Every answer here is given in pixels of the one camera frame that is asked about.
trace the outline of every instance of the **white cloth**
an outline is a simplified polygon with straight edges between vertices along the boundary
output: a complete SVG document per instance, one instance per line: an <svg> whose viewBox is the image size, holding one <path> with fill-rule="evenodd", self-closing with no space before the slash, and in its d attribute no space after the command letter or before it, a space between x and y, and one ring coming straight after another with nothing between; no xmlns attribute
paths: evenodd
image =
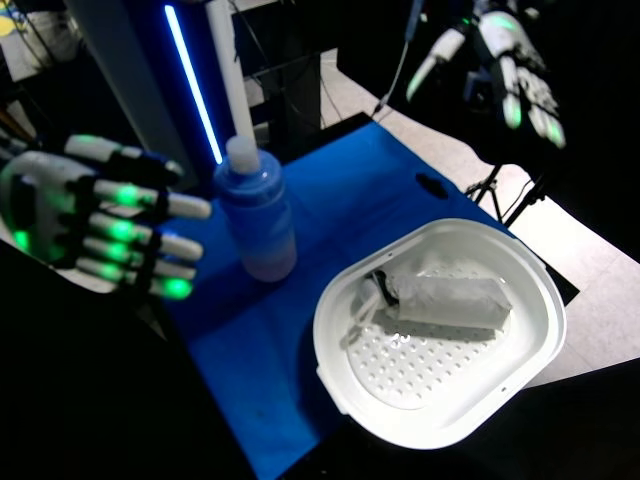
<svg viewBox="0 0 640 480"><path fill-rule="evenodd" d="M387 305L375 281L363 281L357 323L370 321L375 311L384 309L397 320L498 330L512 308L500 285L492 279L395 275L387 277L386 287L398 305Z"/></svg>

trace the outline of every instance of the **white tube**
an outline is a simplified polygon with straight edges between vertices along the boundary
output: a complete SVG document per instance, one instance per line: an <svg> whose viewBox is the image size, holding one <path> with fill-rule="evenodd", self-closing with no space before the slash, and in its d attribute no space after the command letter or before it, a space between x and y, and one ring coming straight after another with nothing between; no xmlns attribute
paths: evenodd
<svg viewBox="0 0 640 480"><path fill-rule="evenodd" d="M236 56L235 32L228 2L226 0L209 2L206 9L236 134L249 137L255 142L249 103L244 90L244 77L240 60Z"/></svg>

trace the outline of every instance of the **blue led light strip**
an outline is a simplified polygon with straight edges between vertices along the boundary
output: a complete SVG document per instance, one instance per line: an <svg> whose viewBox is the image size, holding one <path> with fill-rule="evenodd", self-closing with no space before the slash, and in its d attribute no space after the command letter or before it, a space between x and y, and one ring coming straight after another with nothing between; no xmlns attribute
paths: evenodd
<svg viewBox="0 0 640 480"><path fill-rule="evenodd" d="M176 17L176 11L172 6L165 5L164 13L167 16L167 22L169 22L169 28L171 28L173 41L176 44L178 54L180 55L180 60L182 61L182 68L184 69L184 73L187 76L187 80L189 81L191 94L193 95L193 99L195 100L196 106L198 107L200 120L202 120L204 131L207 134L207 140L209 140L209 145L211 145L213 157L215 158L216 163L219 165L222 163L222 154L220 153L220 147L218 147L216 136L213 133L213 126L211 125L211 120L209 119L209 113L207 112L207 108L204 106L202 93L200 93L200 87L198 86L198 79L196 78L196 74L193 71L193 66L191 65L189 51L187 50L187 46L184 43L184 38L182 37L182 30L180 29L178 17Z"/></svg>

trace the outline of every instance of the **tiled floor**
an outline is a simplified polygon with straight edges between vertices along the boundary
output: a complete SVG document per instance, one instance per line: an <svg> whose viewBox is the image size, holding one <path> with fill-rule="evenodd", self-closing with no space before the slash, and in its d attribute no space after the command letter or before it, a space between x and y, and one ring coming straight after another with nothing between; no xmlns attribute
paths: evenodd
<svg viewBox="0 0 640 480"><path fill-rule="evenodd" d="M322 75L340 115L371 112L377 99L336 68L335 52L323 55ZM322 112L328 125L339 120L326 92ZM484 178L491 167L465 144L391 112L381 124L460 189ZM498 177L504 209L528 175L507 166ZM481 206L493 214L490 202ZM529 207L512 231L581 290L567 307L567 341L559 356L531 385L566 378L640 356L640 265L571 217L551 200Z"/></svg>

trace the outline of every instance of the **blue table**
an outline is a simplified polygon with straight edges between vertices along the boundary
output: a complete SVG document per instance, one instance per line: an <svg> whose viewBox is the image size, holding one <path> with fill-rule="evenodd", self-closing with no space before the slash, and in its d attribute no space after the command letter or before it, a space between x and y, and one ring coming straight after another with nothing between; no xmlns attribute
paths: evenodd
<svg viewBox="0 0 640 480"><path fill-rule="evenodd" d="M425 191L416 173L442 182L449 198ZM343 420L316 377L311 334L329 281L433 220L504 230L376 123L288 165L285 176L299 260L278 284L243 271L222 215L169 224L206 250L194 293L169 311L259 478L282 474Z"/></svg>

